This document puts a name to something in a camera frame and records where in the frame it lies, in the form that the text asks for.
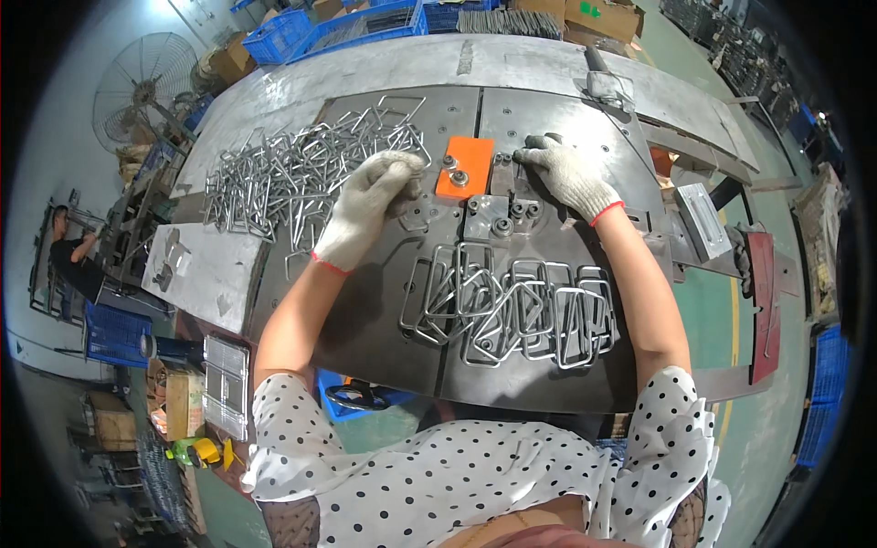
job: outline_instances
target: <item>fan guard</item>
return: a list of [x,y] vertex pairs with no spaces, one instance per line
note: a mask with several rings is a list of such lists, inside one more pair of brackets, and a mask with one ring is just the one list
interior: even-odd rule
[[147,34],[129,44],[103,71],[95,93],[91,127],[103,148],[113,152],[132,142],[131,128],[155,127],[174,108],[174,99],[194,91],[195,50],[172,32]]

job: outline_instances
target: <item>polka dot shirt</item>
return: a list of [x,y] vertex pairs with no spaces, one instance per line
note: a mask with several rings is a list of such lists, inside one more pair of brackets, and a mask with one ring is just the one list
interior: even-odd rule
[[[676,506],[711,477],[712,413],[691,376],[657,372],[639,395],[624,463],[545,423],[454,421],[380,451],[347,454],[304,385],[275,374],[256,390],[258,428],[241,485],[256,501],[315,495],[320,546],[438,545],[466,527],[579,495],[586,533],[666,548]],[[718,538],[731,498],[715,480],[699,547]]]

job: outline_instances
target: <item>factory floor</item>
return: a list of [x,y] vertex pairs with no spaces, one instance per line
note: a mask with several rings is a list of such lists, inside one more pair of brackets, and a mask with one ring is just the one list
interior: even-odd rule
[[[638,0],[645,12],[642,39],[636,39],[639,61],[653,65],[720,99],[733,94],[712,69],[706,51],[686,38],[658,13],[656,0]],[[769,130],[731,107],[761,167],[759,179],[790,176],[782,150]],[[805,185],[812,183],[798,147],[784,137]],[[777,250],[793,257],[801,270],[788,203],[796,191],[756,192],[755,202]],[[722,212],[729,224],[745,221],[739,200]],[[743,299],[737,280],[689,269],[685,283],[674,284],[688,333],[693,367],[747,367],[752,359],[752,302]],[[716,476],[731,489],[733,503],[717,548],[749,546],[766,521],[792,467],[807,387],[809,327],[804,300],[781,296],[782,350],[773,387],[766,393],[723,403],[717,410],[717,443],[721,446]],[[361,419],[336,424],[350,452],[375,449],[417,428],[429,402],[419,398]],[[198,487],[208,538],[217,548],[270,546],[259,511],[209,471],[198,471]]]

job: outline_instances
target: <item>forearm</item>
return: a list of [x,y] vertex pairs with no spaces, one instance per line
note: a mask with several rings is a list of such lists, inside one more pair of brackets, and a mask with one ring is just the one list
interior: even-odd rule
[[638,389],[666,366],[691,372],[688,339],[673,291],[624,209],[605,211],[595,228],[624,306],[637,361]]
[[312,261],[268,319],[253,367],[253,385],[279,372],[308,376],[310,357],[345,276]]
[[91,251],[91,247],[97,242],[97,238],[94,234],[86,234],[82,238],[82,243],[73,250],[73,254],[70,256],[71,262],[79,262],[85,258],[86,255]]

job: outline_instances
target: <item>white knit glove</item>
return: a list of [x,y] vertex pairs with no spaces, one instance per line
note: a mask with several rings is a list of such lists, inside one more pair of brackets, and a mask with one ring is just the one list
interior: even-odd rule
[[526,148],[514,153],[515,161],[530,165],[548,191],[561,203],[575,209],[591,226],[601,213],[620,204],[621,196],[604,181],[593,161],[571,146],[563,146],[553,133],[529,135]]
[[332,218],[311,257],[349,274],[381,236],[385,217],[404,213],[417,198],[424,161],[398,151],[370,156],[344,183]]

